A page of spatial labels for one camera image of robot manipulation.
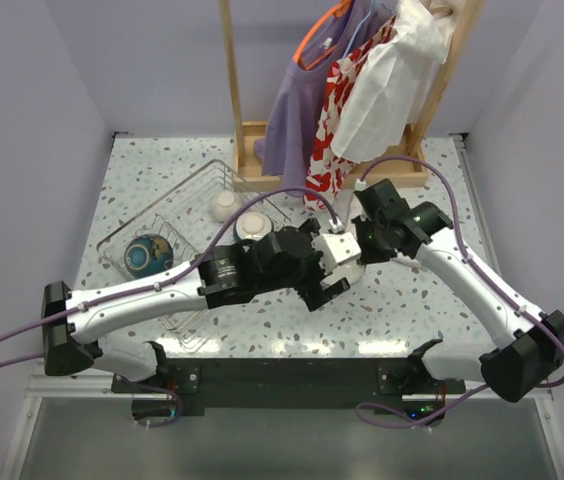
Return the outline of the teal and white bowl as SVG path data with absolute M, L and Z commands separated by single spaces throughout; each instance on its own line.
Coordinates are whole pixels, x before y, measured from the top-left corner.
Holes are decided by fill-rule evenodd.
M 270 218 L 259 212 L 243 213 L 234 224 L 234 235 L 240 240 L 260 240 L 273 230 Z

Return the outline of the white ribbed bowl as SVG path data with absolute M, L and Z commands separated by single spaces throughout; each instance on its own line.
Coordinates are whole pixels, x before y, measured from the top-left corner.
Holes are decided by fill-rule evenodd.
M 336 280 L 346 279 L 350 286 L 358 283 L 366 272 L 366 266 L 358 262 L 349 262 L 339 266 L 334 272 L 333 276 Z

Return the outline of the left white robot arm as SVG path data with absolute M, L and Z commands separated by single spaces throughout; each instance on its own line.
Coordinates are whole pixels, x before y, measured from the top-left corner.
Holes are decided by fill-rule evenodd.
M 323 233 L 309 219 L 257 241 L 212 246 L 192 261 L 111 287 L 48 284 L 42 300 L 44 372 L 60 377 L 96 368 L 158 392 L 169 380 L 163 347 L 127 338 L 122 329 L 176 313 L 247 304 L 283 289 L 294 290 L 315 311 L 350 287 L 345 278 L 330 286 L 324 279 L 360 256 L 353 233 Z

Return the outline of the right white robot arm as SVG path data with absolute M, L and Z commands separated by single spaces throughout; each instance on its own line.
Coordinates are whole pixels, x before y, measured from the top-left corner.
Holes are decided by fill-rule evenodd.
M 442 380 L 483 381 L 516 403 L 564 367 L 564 314 L 544 312 L 499 277 L 464 242 L 459 226 L 438 206 L 412 207 L 394 185 L 357 181 L 362 215 L 354 219 L 365 264 L 403 255 L 434 273 L 479 320 L 490 352 L 431 341 L 411 356 L 410 386 L 431 392 Z

